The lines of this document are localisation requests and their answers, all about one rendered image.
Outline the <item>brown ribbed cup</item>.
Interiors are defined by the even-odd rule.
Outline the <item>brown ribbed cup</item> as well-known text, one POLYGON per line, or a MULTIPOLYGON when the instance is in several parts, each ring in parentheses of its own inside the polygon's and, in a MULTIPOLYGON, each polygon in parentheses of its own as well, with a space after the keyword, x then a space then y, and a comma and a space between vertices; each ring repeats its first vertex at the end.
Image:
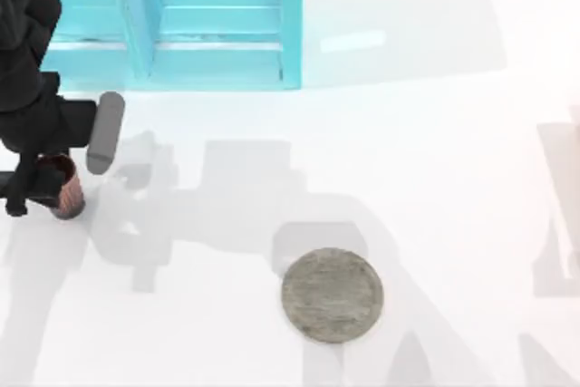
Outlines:
POLYGON ((54 164, 64 175, 58 205, 47 208, 60 220, 78 217, 84 210, 85 199, 75 163, 65 154, 44 155, 37 161, 38 169, 47 163, 54 164))

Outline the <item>grey round coaster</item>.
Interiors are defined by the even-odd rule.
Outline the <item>grey round coaster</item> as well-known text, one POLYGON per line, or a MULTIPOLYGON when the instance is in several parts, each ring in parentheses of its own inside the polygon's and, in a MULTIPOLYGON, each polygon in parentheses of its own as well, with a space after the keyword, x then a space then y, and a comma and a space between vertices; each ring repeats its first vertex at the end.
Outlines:
POLYGON ((337 247, 318 248, 296 259, 283 275, 280 298, 298 332, 328 344, 348 343, 370 332, 385 302, 374 267, 337 247))

